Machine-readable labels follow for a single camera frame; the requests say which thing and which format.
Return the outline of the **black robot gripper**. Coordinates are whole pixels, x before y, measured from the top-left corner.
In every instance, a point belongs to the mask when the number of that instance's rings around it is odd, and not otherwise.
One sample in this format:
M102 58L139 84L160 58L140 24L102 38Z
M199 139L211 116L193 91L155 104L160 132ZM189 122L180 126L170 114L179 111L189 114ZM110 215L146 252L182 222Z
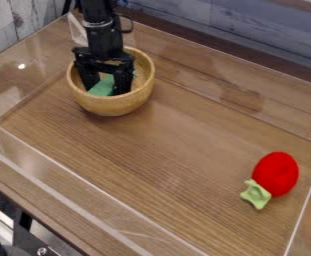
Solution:
M135 58L124 51L123 34L119 21L83 22L87 45L72 49L75 67L86 90L99 82L99 72L114 74L114 94L122 95L131 91L134 80Z

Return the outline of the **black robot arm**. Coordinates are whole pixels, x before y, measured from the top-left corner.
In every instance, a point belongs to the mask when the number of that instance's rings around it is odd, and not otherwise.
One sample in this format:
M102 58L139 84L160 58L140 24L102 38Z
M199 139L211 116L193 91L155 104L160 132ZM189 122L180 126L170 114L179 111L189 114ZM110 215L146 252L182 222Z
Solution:
M135 57L124 50L123 35L134 31L134 20L115 11L114 0L80 0L87 46L72 49L84 90L95 96L131 91Z

